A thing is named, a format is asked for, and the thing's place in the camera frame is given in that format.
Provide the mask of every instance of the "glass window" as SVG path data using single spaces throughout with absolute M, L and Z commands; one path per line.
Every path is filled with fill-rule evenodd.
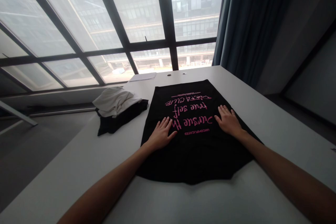
M 172 0 L 176 41 L 216 37 L 222 0 Z M 190 25 L 200 29 L 189 29 Z
M 179 70 L 210 67 L 214 58 L 216 42 L 177 47 Z
M 84 51 L 120 48 L 103 0 L 48 0 Z
M 63 88 L 37 63 L 5 66 L 3 69 L 33 91 Z
M 139 74 L 172 71 L 169 48 L 131 52 Z
M 0 73 L 0 96 L 26 93 L 26 90 Z
M 36 0 L 0 0 L 0 21 L 36 56 L 74 53 Z
M 126 53 L 92 56 L 89 60 L 106 83 L 129 81 L 134 75 Z
M 68 87 L 98 84 L 84 63 L 78 59 L 64 59 L 44 63 Z
M 164 39 L 159 0 L 114 2 L 131 43 Z
M 6 33 L 0 30 L 0 58 L 19 56 L 27 56 L 27 53 L 8 37 Z

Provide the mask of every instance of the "blue curtain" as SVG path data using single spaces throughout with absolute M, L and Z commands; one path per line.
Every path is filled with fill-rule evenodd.
M 212 65 L 255 88 L 290 0 L 223 0 Z

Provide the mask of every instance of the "black t-shirt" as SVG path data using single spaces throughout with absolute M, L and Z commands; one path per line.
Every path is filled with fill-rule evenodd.
M 231 109 L 209 80 L 155 87 L 141 145 L 148 140 L 157 122 L 167 116 L 173 119 L 169 134 L 178 133 L 166 147 L 147 158 L 137 175 L 187 184 L 231 179 L 253 156 L 220 129 L 214 118 L 220 116 L 220 105 Z M 242 128 L 259 141 L 237 113 L 236 116 Z

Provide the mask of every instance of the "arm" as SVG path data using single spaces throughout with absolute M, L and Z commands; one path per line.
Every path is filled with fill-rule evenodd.
M 63 215 L 58 224 L 101 223 L 145 159 L 166 146 L 177 134 L 168 136 L 172 120 L 164 118 L 157 123 L 148 141 L 126 161 L 106 174 L 87 190 Z
M 283 194 L 313 223 L 336 223 L 336 194 L 313 176 L 258 142 L 243 130 L 235 112 L 218 107 L 221 129 L 235 137 L 255 157 Z

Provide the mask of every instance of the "white table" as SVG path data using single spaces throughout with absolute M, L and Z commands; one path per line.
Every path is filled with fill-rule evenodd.
M 151 102 L 155 86 L 204 79 L 266 146 L 336 191 L 336 153 L 331 150 L 335 146 L 220 66 L 158 73 L 153 80 L 127 83 L 124 88 Z M 115 134 L 101 137 L 97 137 L 99 118 L 93 118 L 2 212 L 0 223 L 56 223 L 90 186 L 140 147 L 148 111 Z M 309 221 L 252 161 L 229 181 L 195 186 L 135 177 L 105 223 Z

